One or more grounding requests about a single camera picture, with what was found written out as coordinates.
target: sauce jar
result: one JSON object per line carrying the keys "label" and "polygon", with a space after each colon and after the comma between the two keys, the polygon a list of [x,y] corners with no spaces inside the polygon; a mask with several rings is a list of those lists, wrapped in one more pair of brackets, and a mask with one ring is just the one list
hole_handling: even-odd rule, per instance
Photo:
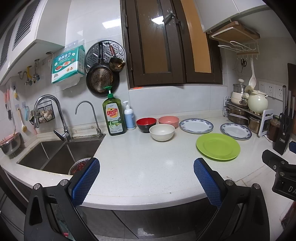
{"label": "sauce jar", "polygon": [[281,126],[281,122],[279,120],[279,116],[273,115],[272,120],[270,121],[269,130],[267,134],[268,139],[270,139],[273,142],[276,141],[280,126]]}

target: wire basket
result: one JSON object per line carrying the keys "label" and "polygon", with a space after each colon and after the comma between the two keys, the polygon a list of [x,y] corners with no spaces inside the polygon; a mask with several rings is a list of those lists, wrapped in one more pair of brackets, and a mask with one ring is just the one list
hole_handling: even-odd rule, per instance
{"label": "wire basket", "polygon": [[46,123],[55,118],[54,109],[52,107],[52,101],[48,100],[38,105],[37,109],[37,118],[39,123]]}

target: green plate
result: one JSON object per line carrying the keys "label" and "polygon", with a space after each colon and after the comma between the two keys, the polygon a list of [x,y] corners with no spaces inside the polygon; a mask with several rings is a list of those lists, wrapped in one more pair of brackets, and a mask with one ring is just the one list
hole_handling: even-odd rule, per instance
{"label": "green plate", "polygon": [[218,133],[200,136],[196,146],[202,154],[221,161],[236,158],[240,153],[240,146],[235,139]]}

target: kitchen faucet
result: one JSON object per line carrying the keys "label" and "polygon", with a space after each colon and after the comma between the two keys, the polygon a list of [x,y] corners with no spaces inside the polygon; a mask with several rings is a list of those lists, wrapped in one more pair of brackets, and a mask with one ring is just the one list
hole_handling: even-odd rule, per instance
{"label": "kitchen faucet", "polygon": [[77,106],[76,106],[76,110],[75,110],[75,115],[77,114],[77,109],[78,109],[78,106],[82,103],[89,103],[91,105],[91,107],[93,108],[93,113],[94,113],[94,119],[96,120],[96,126],[97,126],[97,129],[96,129],[96,132],[98,134],[98,137],[99,138],[103,138],[106,134],[103,134],[101,129],[99,128],[99,124],[98,124],[98,120],[96,119],[96,113],[94,111],[94,106],[91,102],[87,101],[87,100],[84,100],[84,101],[81,101]]}
{"label": "kitchen faucet", "polygon": [[62,140],[64,141],[65,139],[67,139],[67,141],[70,141],[72,139],[71,137],[71,134],[69,132],[69,128],[66,124],[66,121],[64,119],[64,116],[63,116],[63,113],[62,113],[62,109],[61,109],[61,104],[59,103],[59,100],[53,96],[53,95],[43,95],[41,96],[35,103],[35,106],[34,106],[34,127],[35,128],[39,128],[39,120],[38,120],[38,117],[37,117],[37,109],[38,109],[38,105],[39,103],[44,100],[44,99],[52,99],[56,105],[57,105],[57,109],[59,111],[59,116],[61,117],[61,120],[62,120],[62,124],[63,124],[63,127],[64,127],[64,134],[61,135],[60,133],[58,133],[56,130],[54,130],[54,133]]}

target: blue gripper pad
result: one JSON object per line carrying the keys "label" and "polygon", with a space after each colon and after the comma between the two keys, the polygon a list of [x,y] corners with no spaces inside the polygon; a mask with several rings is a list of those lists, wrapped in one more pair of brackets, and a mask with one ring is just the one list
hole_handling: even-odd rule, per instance
{"label": "blue gripper pad", "polygon": [[85,166],[81,171],[84,171],[81,178],[76,182],[76,185],[71,188],[71,202],[74,207],[81,205],[93,185],[96,177],[100,172],[100,163],[96,158],[89,160],[90,165]]}
{"label": "blue gripper pad", "polygon": [[198,158],[194,161],[193,170],[200,184],[202,185],[202,188],[205,191],[205,194],[207,195],[210,203],[219,208],[223,200],[221,190],[218,184],[214,181],[213,177],[208,172],[205,165],[208,167],[208,169],[210,169],[210,171],[213,172],[213,170],[211,170],[211,168],[202,158]]}

